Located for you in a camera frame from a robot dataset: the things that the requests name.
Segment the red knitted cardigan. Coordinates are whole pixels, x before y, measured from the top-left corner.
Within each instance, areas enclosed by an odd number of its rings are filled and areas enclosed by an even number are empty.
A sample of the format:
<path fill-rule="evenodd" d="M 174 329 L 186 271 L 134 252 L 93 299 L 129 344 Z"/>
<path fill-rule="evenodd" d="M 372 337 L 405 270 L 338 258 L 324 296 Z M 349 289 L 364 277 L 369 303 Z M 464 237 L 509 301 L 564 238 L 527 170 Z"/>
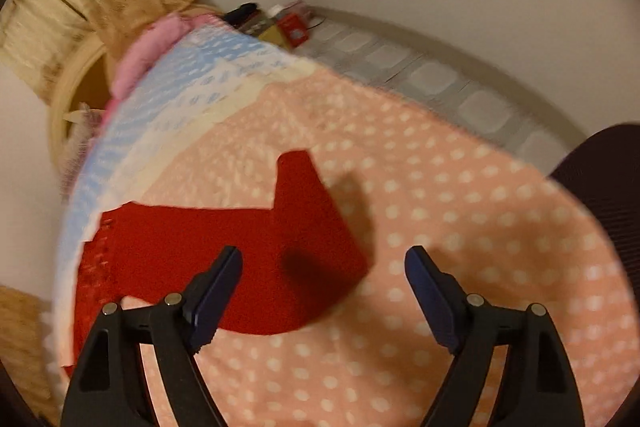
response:
<path fill-rule="evenodd" d="M 78 265 L 73 355 L 80 355 L 105 303 L 125 297 L 157 303 L 186 288 L 227 246 L 241 251 L 243 273 L 220 325 L 240 334 L 300 329 L 342 301 L 371 264 L 310 155 L 291 150 L 278 158 L 269 208 L 127 202 L 104 212 Z"/>

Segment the striped grey pillow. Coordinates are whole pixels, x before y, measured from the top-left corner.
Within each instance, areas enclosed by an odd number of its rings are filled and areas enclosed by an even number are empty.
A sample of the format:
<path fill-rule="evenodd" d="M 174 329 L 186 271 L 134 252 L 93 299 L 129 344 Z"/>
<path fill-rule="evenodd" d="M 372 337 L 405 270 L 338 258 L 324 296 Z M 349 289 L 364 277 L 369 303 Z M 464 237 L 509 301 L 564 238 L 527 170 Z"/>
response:
<path fill-rule="evenodd" d="M 72 195 L 80 170 L 100 133 L 104 113 L 104 109 L 81 103 L 78 109 L 65 116 L 65 121 L 70 124 L 70 133 L 63 144 L 58 164 L 63 202 L 67 202 Z"/>

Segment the polka dot bed sheet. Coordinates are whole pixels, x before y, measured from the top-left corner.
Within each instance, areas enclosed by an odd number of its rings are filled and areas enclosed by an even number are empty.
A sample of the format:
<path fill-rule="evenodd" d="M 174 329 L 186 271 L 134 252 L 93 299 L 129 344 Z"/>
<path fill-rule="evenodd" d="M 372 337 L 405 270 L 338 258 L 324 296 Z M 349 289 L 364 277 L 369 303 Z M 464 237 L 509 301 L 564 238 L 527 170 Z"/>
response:
<path fill-rule="evenodd" d="M 58 247 L 53 338 L 72 373 L 77 270 L 104 212 L 127 202 L 269 208 L 277 161 L 310 155 L 369 272 L 288 333 L 221 327 L 198 354 L 235 426 L 412 426 L 450 354 L 412 295 L 405 253 L 492 305 L 544 305 L 572 366 L 585 420 L 602 426 L 639 376 L 639 314 L 594 214 L 507 153 L 412 102 L 231 30 L 183 37 L 99 135 L 68 203 Z"/>

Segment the cream round headboard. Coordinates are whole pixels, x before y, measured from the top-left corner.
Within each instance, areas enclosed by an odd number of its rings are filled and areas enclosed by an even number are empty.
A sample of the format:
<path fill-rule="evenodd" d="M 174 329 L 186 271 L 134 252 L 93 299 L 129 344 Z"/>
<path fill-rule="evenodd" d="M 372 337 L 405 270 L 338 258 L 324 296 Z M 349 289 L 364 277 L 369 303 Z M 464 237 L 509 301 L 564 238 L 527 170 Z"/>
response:
<path fill-rule="evenodd" d="M 110 97 L 115 70 L 127 49 L 149 26 L 139 28 L 124 42 L 116 54 L 93 32 L 73 51 L 63 64 L 55 83 L 48 109 L 48 145 L 55 173 L 62 173 L 65 144 L 70 123 L 65 116 L 78 109 L 80 103 L 104 108 Z"/>

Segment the pink pillow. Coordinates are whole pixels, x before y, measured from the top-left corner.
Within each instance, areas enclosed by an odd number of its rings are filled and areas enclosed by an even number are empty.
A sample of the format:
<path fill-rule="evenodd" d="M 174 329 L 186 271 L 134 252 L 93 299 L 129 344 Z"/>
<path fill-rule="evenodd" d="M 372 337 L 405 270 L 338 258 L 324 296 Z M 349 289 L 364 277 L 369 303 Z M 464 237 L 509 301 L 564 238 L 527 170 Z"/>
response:
<path fill-rule="evenodd" d="M 102 114 L 101 128 L 107 126 L 116 108 L 127 100 L 137 83 L 160 58 L 191 31 L 204 26 L 232 30 L 222 18 L 212 13 L 186 15 L 176 12 L 146 28 L 117 64 L 110 88 L 111 100 Z"/>

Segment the beige side curtain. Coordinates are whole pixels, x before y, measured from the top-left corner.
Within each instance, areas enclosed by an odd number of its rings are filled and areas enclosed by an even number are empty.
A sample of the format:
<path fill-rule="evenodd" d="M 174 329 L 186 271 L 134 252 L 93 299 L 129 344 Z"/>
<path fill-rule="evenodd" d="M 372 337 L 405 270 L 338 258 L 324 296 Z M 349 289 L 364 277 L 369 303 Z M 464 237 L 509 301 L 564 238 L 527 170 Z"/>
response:
<path fill-rule="evenodd" d="M 66 60 L 91 33 L 76 0 L 6 0 L 1 62 L 50 104 Z"/>

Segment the grey tufted mattress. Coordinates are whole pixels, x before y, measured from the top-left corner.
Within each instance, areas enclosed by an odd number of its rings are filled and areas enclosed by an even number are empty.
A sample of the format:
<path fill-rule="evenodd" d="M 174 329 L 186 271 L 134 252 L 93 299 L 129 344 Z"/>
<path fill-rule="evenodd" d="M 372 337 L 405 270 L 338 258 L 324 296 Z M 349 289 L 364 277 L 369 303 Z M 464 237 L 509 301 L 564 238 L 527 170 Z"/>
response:
<path fill-rule="evenodd" d="M 393 91 L 549 174 L 570 153 L 555 129 L 468 66 L 332 18 L 311 23 L 296 50 L 353 80 Z"/>

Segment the black bedside item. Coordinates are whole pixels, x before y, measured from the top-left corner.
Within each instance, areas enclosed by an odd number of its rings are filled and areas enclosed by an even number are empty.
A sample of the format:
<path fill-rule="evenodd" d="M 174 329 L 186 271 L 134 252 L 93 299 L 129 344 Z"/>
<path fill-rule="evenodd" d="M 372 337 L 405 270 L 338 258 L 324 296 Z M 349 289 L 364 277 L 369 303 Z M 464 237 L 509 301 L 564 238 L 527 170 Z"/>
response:
<path fill-rule="evenodd" d="M 256 3 L 244 3 L 224 14 L 221 19 L 233 28 L 240 28 L 258 13 L 259 6 Z"/>

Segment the red small box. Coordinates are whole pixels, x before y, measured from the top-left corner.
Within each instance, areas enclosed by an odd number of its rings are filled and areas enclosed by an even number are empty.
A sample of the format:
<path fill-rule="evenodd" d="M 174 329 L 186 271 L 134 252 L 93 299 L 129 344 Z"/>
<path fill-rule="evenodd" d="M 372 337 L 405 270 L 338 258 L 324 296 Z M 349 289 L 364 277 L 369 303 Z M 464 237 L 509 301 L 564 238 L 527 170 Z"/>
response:
<path fill-rule="evenodd" d="M 276 24 L 293 49 L 298 48 L 309 40 L 306 23 L 295 13 L 278 14 Z"/>

